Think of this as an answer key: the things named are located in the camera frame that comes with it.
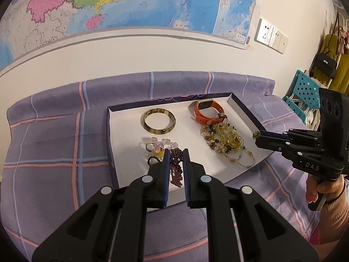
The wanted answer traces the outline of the pink sweater right forearm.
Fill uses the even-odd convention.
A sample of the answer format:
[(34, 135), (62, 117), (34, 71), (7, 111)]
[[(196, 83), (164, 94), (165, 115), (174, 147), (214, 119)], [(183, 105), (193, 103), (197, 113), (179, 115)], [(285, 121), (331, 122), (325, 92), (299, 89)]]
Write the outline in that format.
[(344, 183), (344, 190), (340, 196), (332, 200), (326, 199), (320, 212), (319, 244), (313, 246), (320, 261), (324, 261), (329, 256), (348, 228), (348, 199), (345, 179)]

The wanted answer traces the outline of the person's right hand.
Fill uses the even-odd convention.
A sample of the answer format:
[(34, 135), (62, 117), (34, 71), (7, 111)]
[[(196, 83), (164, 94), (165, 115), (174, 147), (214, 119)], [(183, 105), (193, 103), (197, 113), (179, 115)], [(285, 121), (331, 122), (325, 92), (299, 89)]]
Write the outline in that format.
[(327, 195), (327, 200), (338, 198), (344, 190), (344, 177), (341, 175), (335, 182), (325, 181), (318, 183), (315, 176), (309, 174), (306, 181), (306, 201), (316, 202), (320, 193)]

